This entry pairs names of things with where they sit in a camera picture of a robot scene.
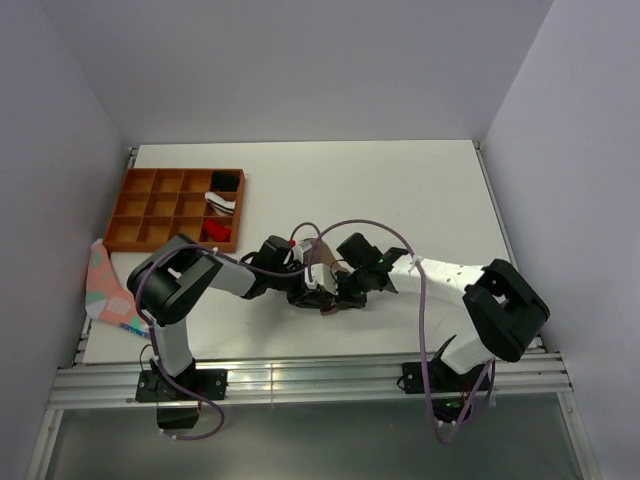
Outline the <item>brown striped sock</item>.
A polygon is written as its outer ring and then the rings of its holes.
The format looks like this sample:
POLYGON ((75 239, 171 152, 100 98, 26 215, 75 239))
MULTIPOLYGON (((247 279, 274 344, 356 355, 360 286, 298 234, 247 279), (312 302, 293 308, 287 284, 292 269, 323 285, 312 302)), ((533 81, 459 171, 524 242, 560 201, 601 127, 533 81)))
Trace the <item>brown striped sock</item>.
POLYGON ((340 266, 337 259, 324 241, 311 251, 313 238, 292 242, 293 259, 303 266, 301 287, 288 294, 288 301, 295 307, 318 310, 321 315, 332 315, 347 306, 338 303, 338 274, 349 274, 349 270, 340 266))

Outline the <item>red christmas sock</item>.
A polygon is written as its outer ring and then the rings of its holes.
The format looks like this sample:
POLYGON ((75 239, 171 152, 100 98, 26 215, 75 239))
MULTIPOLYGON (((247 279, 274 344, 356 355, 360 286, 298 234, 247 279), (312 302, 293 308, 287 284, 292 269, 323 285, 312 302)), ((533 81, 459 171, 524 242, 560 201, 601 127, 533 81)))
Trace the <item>red christmas sock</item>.
POLYGON ((227 243, 231 240, 232 230, 212 218, 203 221, 202 231, 210 242, 227 243))

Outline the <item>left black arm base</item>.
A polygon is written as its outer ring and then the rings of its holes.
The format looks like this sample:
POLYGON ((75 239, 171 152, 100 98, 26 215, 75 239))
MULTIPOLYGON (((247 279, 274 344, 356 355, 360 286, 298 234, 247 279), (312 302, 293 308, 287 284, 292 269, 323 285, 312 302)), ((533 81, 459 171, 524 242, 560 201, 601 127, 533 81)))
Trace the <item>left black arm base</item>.
MULTIPOLYGON (((223 400, 226 394, 226 369, 196 369, 184 388, 210 400, 223 400)), ((190 401, 193 397, 176 389, 157 370, 144 370, 138 379, 135 401, 138 403, 166 403, 190 401)))

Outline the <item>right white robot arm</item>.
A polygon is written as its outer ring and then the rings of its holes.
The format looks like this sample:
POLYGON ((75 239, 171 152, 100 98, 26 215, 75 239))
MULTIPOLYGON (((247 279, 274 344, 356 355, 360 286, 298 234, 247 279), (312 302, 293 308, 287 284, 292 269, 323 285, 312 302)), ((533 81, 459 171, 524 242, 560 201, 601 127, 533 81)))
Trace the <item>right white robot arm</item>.
POLYGON ((337 300, 361 308, 371 291, 430 295, 467 312, 429 362, 435 383, 452 390, 468 372, 494 358, 515 363, 539 334, 550 309, 516 268, 495 259, 486 266, 421 258, 404 248, 381 252, 360 233, 337 247, 352 272, 337 276, 337 300))

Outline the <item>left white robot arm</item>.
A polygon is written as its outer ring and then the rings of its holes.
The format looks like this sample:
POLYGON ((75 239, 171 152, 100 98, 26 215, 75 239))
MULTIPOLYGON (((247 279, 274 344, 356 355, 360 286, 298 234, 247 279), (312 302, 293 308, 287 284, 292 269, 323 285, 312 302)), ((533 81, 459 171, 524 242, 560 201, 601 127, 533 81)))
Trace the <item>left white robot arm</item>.
POLYGON ((208 389, 196 371, 186 327, 186 317, 206 290, 245 300, 275 290, 292 301, 308 291, 304 265, 293 258, 290 242, 274 235, 258 251, 237 260, 177 234, 130 273, 126 286, 150 328, 155 358, 147 387, 171 400, 208 389))

